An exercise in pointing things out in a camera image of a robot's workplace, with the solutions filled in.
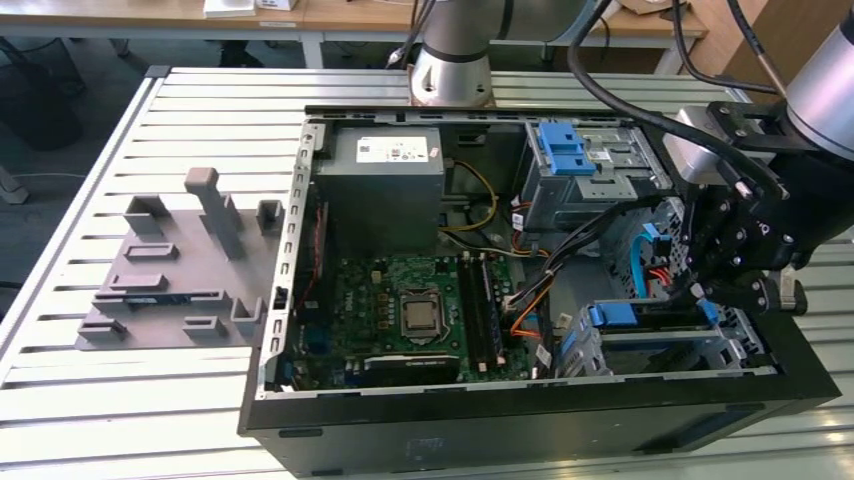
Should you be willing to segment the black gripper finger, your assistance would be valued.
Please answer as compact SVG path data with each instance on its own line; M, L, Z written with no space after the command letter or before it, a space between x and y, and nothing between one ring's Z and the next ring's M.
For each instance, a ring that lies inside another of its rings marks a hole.
M724 186L711 187L715 229L711 269L711 298L725 306L765 313L779 304L771 299L769 281L763 270L776 264L779 241L773 233L773 212L781 205L779 195L745 199Z
M687 247L684 268L677 276L677 295L695 297L692 285L713 303L723 304L723 283L715 278L720 254L715 239L728 215L728 188L720 185L692 186L687 190L680 242Z

